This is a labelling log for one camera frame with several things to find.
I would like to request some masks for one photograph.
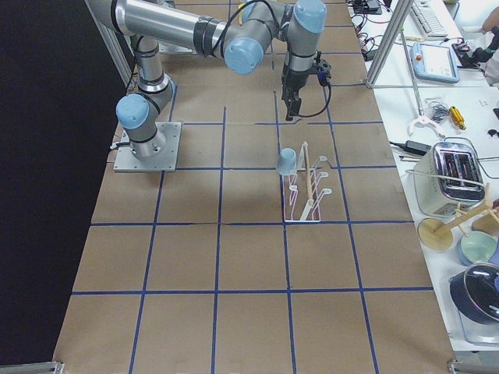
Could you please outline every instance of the green bowl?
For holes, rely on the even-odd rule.
[[[494,254],[497,240],[485,232],[471,231],[458,242],[458,255],[465,265],[486,263]]]

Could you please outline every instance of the person's arm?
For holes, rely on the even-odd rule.
[[[487,19],[485,19],[482,25],[482,30],[490,31],[494,26],[499,26],[499,6],[490,12],[490,15]]]

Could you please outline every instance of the screwdriver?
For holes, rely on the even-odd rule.
[[[461,130],[466,130],[465,119],[462,117],[461,113],[459,113],[459,110],[456,107],[450,107],[449,112],[451,113],[454,124]]]

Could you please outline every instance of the pot lid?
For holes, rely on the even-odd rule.
[[[475,263],[465,272],[469,297],[488,316],[499,320],[499,266]]]

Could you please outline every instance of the tablet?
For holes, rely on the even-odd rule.
[[[414,73],[420,79],[443,83],[459,82],[458,66],[448,47],[415,43],[412,46],[411,59]]]

